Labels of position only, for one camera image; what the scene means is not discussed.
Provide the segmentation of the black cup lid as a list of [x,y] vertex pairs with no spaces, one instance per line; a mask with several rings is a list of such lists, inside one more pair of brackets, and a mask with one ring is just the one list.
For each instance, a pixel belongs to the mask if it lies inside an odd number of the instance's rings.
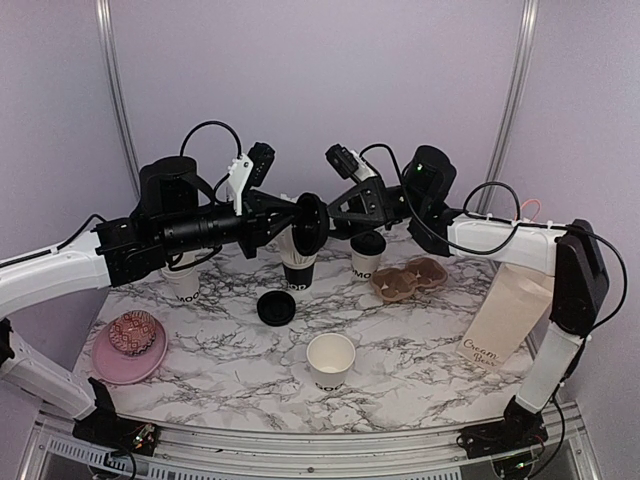
[[378,256],[386,250],[386,240],[377,231],[368,231],[350,239],[351,249],[363,256]]
[[299,196],[296,204],[300,215],[294,221],[293,240],[303,255],[316,254],[326,243],[329,233],[327,205],[314,193]]

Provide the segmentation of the white paper coffee cup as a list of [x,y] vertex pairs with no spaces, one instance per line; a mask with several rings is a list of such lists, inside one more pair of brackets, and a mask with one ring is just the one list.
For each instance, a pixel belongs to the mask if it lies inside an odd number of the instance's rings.
[[351,271],[356,281],[369,281],[378,270],[382,254],[366,255],[356,250],[351,252]]

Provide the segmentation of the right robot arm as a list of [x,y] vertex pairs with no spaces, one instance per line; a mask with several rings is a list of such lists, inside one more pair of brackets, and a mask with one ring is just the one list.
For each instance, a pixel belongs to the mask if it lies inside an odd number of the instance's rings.
[[394,187],[385,185],[362,154],[340,144],[331,146],[325,157],[342,178],[355,183],[328,207],[335,224],[332,237],[350,239],[408,220],[411,237],[430,254],[486,257],[554,277],[551,324],[532,370],[495,428],[502,446],[519,446],[533,433],[534,418],[577,365],[586,338],[604,323],[598,315],[609,276],[600,248],[609,241],[585,220],[540,224],[449,207],[446,197],[457,171],[433,146],[419,146],[406,167],[395,169],[399,183]]

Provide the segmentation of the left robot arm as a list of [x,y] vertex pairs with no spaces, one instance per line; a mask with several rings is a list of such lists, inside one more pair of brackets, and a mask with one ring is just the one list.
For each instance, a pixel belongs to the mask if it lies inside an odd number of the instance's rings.
[[12,328],[11,314],[67,294],[133,283],[180,255],[208,250],[211,256],[237,243],[255,257],[302,212],[290,200],[263,193],[259,186],[275,159],[266,143],[239,152],[228,169],[232,197],[216,191],[197,173],[195,159],[179,154],[139,172],[140,200],[127,217],[106,221],[91,215],[70,239],[1,263],[1,376],[66,412],[106,445],[125,438],[107,387],[75,376],[29,346]]

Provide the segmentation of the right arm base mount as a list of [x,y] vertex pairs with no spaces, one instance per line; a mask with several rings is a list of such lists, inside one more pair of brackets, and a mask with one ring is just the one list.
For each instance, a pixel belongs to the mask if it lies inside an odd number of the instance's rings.
[[456,443],[468,459],[475,459],[541,445],[547,440],[542,413],[530,412],[512,397],[500,420],[462,428]]

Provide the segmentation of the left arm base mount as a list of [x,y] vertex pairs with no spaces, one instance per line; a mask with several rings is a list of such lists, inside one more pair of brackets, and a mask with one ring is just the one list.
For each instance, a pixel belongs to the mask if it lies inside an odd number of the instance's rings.
[[72,435],[101,446],[152,456],[159,427],[154,423],[119,416],[107,387],[92,377],[88,381],[96,396],[95,410],[83,420],[75,421]]

